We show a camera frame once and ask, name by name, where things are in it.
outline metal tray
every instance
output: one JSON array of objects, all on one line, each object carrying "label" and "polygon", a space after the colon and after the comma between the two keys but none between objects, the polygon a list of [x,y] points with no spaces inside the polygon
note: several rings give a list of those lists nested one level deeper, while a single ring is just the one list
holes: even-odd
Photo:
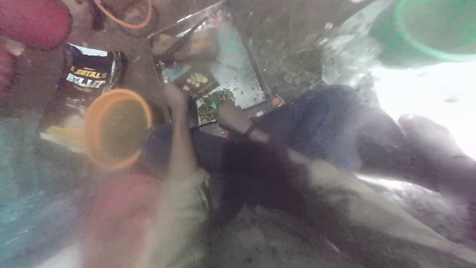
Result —
[{"label": "metal tray", "polygon": [[[214,75],[220,86],[211,91],[220,91],[228,88],[232,91],[235,104],[243,110],[256,106],[269,99],[271,93],[263,79],[261,72],[252,56],[247,42],[242,41],[241,27],[230,11],[228,1],[220,1],[193,15],[189,15],[176,24],[153,33],[149,36],[152,45],[154,38],[159,34],[180,36],[197,24],[202,18],[208,17],[197,31],[208,27],[215,27],[218,31],[219,51],[215,62],[210,64],[210,72]],[[155,69],[159,79],[165,66],[154,57]]]}]

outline yellow object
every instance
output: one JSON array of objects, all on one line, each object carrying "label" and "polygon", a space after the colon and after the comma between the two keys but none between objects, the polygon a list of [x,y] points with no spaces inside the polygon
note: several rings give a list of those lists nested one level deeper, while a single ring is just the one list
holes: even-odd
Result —
[{"label": "yellow object", "polygon": [[104,13],[106,14],[106,16],[108,16],[111,20],[119,23],[120,25],[124,26],[124,27],[127,27],[127,28],[131,28],[131,29],[139,29],[139,28],[142,28],[144,26],[146,26],[149,21],[150,21],[150,17],[152,17],[152,0],[148,0],[149,2],[149,12],[147,14],[147,17],[145,18],[145,20],[141,23],[141,24],[129,24],[129,23],[126,23],[126,22],[123,22],[119,19],[117,19],[116,17],[114,17],[114,15],[112,15],[109,11],[107,11],[102,5],[101,5],[101,2],[100,0],[94,0],[94,2],[96,3],[96,5],[98,6],[98,8]]},{"label": "yellow object", "polygon": [[83,125],[83,139],[86,153],[92,162],[107,169],[118,169],[129,166],[137,161],[141,154],[140,148],[136,152],[119,161],[112,162],[113,155],[109,155],[101,143],[101,130],[107,114],[116,105],[126,101],[138,101],[144,109],[147,129],[152,126],[152,111],[147,102],[137,93],[127,89],[115,89],[104,93],[97,98],[86,111]]}]

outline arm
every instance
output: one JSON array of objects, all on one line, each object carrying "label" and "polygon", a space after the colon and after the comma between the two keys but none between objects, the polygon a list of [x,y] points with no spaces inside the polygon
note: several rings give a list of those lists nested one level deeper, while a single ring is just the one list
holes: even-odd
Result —
[{"label": "arm", "polygon": [[[233,130],[240,134],[245,134],[252,126],[252,122],[249,118],[247,118],[238,107],[236,107],[232,103],[223,103],[218,107],[218,122],[220,125]],[[248,137],[250,140],[269,144],[271,143],[271,139],[269,135],[257,128],[252,129],[251,132],[248,133]],[[287,157],[289,160],[296,164],[308,164],[311,162],[310,159],[304,157],[300,153],[292,150],[291,148],[285,147],[285,152],[287,152]]]},{"label": "arm", "polygon": [[187,177],[197,170],[188,128],[187,99],[181,89],[170,83],[166,84],[164,95],[172,110],[173,123],[169,177]]},{"label": "arm", "polygon": [[208,174],[198,169],[194,156],[185,93],[167,84],[164,97],[173,120],[169,175],[161,186],[158,215],[137,267],[200,267],[208,220],[204,194]]}]

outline leg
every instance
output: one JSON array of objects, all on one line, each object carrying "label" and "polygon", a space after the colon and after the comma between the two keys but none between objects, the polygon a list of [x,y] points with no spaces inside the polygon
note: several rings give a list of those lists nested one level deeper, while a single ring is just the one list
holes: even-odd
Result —
[{"label": "leg", "polygon": [[[143,146],[146,163],[152,169],[167,166],[170,156],[172,130],[168,125],[154,127]],[[192,142],[200,166],[212,171],[220,171],[226,139],[198,130],[192,131]]]},{"label": "leg", "polygon": [[357,136],[353,130],[365,112],[351,88],[331,85],[304,93],[293,103],[262,116],[256,124],[274,141],[306,157],[356,168],[360,160],[353,145]]}]

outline dark blue pants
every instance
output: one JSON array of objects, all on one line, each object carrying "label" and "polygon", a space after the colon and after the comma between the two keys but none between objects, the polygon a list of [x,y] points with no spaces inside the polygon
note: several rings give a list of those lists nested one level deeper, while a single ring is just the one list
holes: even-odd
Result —
[{"label": "dark blue pants", "polygon": [[[285,144],[304,156],[324,158],[334,165],[350,168],[355,165],[355,159],[349,158],[355,155],[353,148],[336,143],[349,142],[344,132],[356,124],[363,110],[352,89],[332,85],[304,93],[292,103],[263,115],[255,124],[274,142]],[[230,146],[248,143],[236,134],[225,139],[199,130],[192,131],[192,140],[199,164],[211,172],[224,171]],[[152,129],[144,144],[147,163],[166,166],[170,145],[170,126],[159,125]]]},{"label": "dark blue pants", "polygon": [[[323,158],[339,167],[353,168],[359,160],[355,146],[349,145],[353,136],[347,130],[353,129],[364,111],[354,90],[332,85],[304,93],[261,116],[255,124],[276,144],[285,144],[312,159]],[[243,204],[299,213],[301,194],[288,179],[292,175],[283,164],[284,158],[272,148],[238,134],[230,133],[226,139],[198,130],[192,131],[192,141],[199,164],[212,173],[212,205],[224,206],[218,209],[224,213],[218,218],[230,220]],[[171,128],[155,127],[144,144],[151,170],[167,166],[170,147]]]}]

